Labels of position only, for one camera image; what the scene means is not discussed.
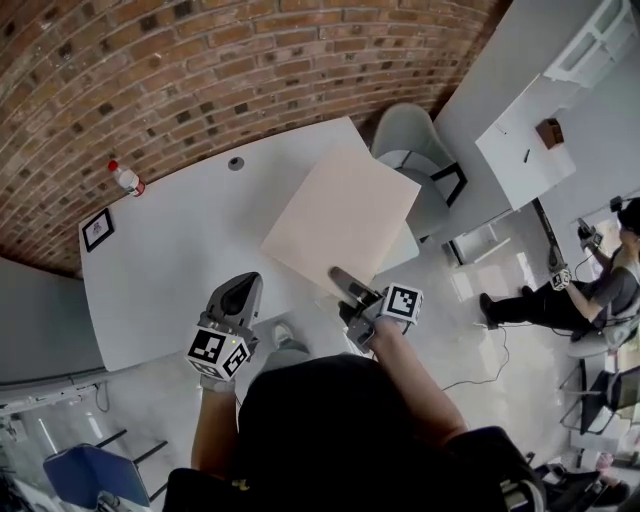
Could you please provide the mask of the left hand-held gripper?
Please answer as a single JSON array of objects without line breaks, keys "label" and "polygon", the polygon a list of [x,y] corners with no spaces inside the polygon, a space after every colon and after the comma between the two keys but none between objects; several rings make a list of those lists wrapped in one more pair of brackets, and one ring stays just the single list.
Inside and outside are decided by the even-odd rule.
[{"label": "left hand-held gripper", "polygon": [[185,359],[201,375],[229,382],[251,361],[259,343],[253,324],[259,315],[263,279],[258,272],[238,275],[212,293],[207,312],[192,329]]}]

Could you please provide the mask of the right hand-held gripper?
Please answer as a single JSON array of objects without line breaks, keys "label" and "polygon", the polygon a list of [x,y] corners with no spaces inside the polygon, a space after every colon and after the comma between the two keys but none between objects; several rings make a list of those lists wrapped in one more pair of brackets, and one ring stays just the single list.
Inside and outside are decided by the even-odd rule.
[{"label": "right hand-held gripper", "polygon": [[423,303],[421,290],[392,283],[378,292],[337,266],[329,270],[329,277],[351,300],[339,303],[339,317],[345,323],[346,337],[360,351],[369,350],[374,324],[380,317],[404,322],[406,328],[418,323]]}]

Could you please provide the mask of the person's right forearm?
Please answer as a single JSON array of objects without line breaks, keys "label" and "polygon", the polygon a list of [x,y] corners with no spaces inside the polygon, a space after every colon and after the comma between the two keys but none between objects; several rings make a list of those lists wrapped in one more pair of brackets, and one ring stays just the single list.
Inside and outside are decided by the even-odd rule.
[{"label": "person's right forearm", "polygon": [[458,408],[428,374],[393,319],[374,322],[370,347],[405,401],[420,437],[445,445],[468,431]]}]

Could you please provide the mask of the person's left forearm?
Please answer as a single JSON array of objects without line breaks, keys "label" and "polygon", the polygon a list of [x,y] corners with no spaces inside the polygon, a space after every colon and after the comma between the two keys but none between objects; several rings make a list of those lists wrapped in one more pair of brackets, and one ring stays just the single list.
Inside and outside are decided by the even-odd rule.
[{"label": "person's left forearm", "polygon": [[233,391],[203,388],[191,451],[193,469],[221,479],[231,474],[238,442],[236,406]]}]

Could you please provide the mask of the person's grey trouser leg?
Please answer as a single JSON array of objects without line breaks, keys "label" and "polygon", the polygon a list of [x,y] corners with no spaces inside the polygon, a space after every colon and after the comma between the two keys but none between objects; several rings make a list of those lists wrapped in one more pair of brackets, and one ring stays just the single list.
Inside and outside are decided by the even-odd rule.
[{"label": "person's grey trouser leg", "polygon": [[267,356],[260,372],[265,373],[302,364],[311,359],[311,353],[305,344],[288,338],[283,341],[275,351]]}]

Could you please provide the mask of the white table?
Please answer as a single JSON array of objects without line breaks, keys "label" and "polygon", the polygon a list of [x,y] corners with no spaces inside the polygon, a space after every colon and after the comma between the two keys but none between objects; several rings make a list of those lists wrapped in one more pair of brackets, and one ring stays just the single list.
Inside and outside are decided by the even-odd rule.
[{"label": "white table", "polygon": [[[263,321],[331,295],[261,245],[336,146],[370,154],[352,121],[339,118],[210,157],[116,201],[108,207],[115,232],[91,253],[80,237],[90,219],[81,222],[85,290],[107,370],[184,350],[213,291],[235,276],[262,276]],[[229,169],[233,157],[244,159],[241,170]]]}]

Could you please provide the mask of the clear bottle red cap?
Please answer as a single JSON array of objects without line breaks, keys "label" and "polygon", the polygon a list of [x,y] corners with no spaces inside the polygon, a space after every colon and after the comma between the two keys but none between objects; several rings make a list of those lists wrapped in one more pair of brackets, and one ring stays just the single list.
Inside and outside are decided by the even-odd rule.
[{"label": "clear bottle red cap", "polygon": [[117,184],[127,194],[139,197],[144,193],[146,188],[144,181],[129,167],[121,165],[116,160],[110,160],[108,170]]}]

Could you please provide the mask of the person's black shirt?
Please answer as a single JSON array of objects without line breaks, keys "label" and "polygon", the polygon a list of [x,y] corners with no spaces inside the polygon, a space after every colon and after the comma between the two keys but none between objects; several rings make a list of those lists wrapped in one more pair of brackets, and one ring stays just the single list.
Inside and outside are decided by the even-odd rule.
[{"label": "person's black shirt", "polygon": [[382,367],[336,355],[265,372],[239,411],[230,475],[174,470],[163,512],[545,512],[498,427],[438,443]]}]

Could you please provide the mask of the grey shell chair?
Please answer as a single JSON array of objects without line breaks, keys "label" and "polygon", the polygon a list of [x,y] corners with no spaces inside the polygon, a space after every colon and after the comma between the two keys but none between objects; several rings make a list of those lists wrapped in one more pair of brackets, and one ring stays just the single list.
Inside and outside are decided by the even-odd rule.
[{"label": "grey shell chair", "polygon": [[414,238],[423,242],[440,231],[468,179],[441,142],[429,114],[410,103],[389,107],[377,125],[370,152],[420,185],[406,218]]}]

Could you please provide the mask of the white desk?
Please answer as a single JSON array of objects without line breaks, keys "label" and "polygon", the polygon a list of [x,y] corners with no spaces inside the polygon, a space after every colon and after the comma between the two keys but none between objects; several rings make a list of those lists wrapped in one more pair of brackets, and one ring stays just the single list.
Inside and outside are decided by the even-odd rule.
[{"label": "white desk", "polygon": [[[517,210],[576,171],[565,145],[548,150],[536,126],[567,108],[579,86],[537,76],[476,140],[476,145]],[[530,149],[527,163],[523,163]]]}]

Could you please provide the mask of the blue chair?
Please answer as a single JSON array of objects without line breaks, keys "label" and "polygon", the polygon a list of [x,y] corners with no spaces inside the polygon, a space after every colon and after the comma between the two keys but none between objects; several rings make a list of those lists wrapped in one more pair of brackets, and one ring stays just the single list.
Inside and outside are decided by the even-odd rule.
[{"label": "blue chair", "polygon": [[81,443],[49,456],[43,469],[57,496],[65,503],[96,512],[105,495],[149,507],[162,494],[167,483],[149,494],[139,472],[139,465],[168,445],[166,440],[131,460],[105,450],[119,440],[126,429],[97,445]]}]

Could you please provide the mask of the small brown box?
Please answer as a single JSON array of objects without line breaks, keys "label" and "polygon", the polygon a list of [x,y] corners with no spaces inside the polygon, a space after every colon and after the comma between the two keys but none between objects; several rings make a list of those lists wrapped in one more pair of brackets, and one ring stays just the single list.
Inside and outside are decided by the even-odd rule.
[{"label": "small brown box", "polygon": [[564,143],[562,128],[556,118],[542,120],[536,126],[536,132],[548,150]]}]

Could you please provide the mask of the grey office chair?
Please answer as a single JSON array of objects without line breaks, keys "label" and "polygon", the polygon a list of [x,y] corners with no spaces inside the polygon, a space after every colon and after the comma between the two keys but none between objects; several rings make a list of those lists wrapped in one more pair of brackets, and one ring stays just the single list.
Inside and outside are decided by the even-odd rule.
[{"label": "grey office chair", "polygon": [[616,352],[635,336],[640,328],[640,309],[633,314],[610,315],[603,327],[572,342],[567,355],[575,359],[585,359],[609,352]]}]

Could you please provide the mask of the black folding chair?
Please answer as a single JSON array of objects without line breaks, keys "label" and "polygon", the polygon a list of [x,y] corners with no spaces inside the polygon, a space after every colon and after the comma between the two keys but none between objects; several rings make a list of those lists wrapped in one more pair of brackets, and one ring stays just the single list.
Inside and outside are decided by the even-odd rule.
[{"label": "black folding chair", "polygon": [[576,371],[586,376],[578,366],[560,386],[560,390],[576,397],[560,419],[563,427],[580,435],[601,435],[619,411],[640,404],[640,366],[616,373],[602,370],[590,387],[568,390],[566,384]]}]

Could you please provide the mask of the white metal rack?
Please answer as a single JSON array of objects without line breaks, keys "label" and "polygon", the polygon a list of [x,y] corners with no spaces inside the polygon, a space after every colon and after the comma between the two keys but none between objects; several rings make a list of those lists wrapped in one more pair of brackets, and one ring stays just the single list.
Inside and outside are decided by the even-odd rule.
[{"label": "white metal rack", "polygon": [[631,0],[601,0],[543,76],[593,88],[640,44],[640,15]]}]

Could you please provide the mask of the black picture frame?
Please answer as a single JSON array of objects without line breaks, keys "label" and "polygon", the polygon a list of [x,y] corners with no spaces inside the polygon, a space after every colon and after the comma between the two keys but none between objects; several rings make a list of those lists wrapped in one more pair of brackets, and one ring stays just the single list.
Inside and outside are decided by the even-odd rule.
[{"label": "black picture frame", "polygon": [[86,251],[91,253],[114,232],[115,227],[110,210],[104,208],[81,226],[80,237],[84,242]]}]

